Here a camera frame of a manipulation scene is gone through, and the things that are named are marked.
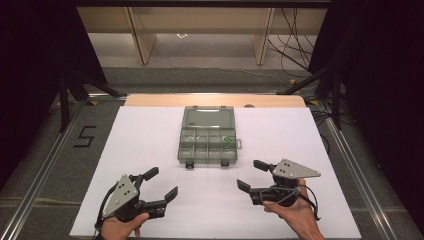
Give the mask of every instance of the floor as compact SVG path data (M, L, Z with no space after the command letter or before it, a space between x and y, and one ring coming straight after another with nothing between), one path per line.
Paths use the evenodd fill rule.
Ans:
M158 35L147 65L140 65L130 35L91 34L90 38L106 76L113 79L110 85L122 92L273 93L309 75L300 66L307 65L307 59L302 58L298 50L286 48L285 53L300 64L286 57L281 60L281 54L269 46L265 63L258 66L249 36L181 36L184 35ZM281 36L280 39L272 36L271 42L282 50L288 36ZM297 41L293 38L290 40L290 45L298 48ZM314 41L313 36L299 37L299 44L305 52L312 51ZM141 82L137 84L138 78L144 77L146 72L150 77L158 76L150 79L149 84L154 87L146 87L147 84ZM203 78L210 81L212 74L219 78L214 80L222 81L216 84L220 86L194 84ZM228 76L234 78L235 82L245 80L252 81L252 84L240 88L240 82L237 82L238 87L234 87L235 84L229 84L228 79L221 79ZM172 85L170 79L185 85ZM312 100L315 86L313 83L298 94L309 97L305 100ZM101 93L89 86L87 89L93 94ZM22 225L16 226L18 234L15 238L5 239L72 239L69 231L74 218L97 166L114 116L124 104L124 99L94 95L92 100L88 103L71 101L72 124L62 134L58 132L60 106L58 101L52 103L50 116L31 152L0 193L1 229L10 226L8 221L20 213L22 200L32 201L30 211L18 214L23 219L18 221ZM332 121L322 115L323 110L329 111L328 106L331 106L331 100L323 101L318 106L308 104L363 239L423 239L384 173L376 166L366 140L349 115L348 105L342 105L342 131L335 131ZM75 147L87 144L86 139L79 138L84 126L95 126L84 132L95 136L95 140L88 148Z

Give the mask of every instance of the hand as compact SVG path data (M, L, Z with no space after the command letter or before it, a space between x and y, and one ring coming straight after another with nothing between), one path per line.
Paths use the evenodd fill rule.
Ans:
M127 240L134 231L136 237L140 237L141 225L149 219L148 213L142 213L130 222L121 222L116 217L108 218L103 222L102 236L106 240Z
M298 182L301 185L306 185L306 181L303 178L300 178ZM308 197L305 187L302 187L300 193ZM324 239L319 231L312 208L305 200L298 198L290 207L283 207L269 201L264 201L263 206L265 212L276 213L280 218L284 219L300 239Z

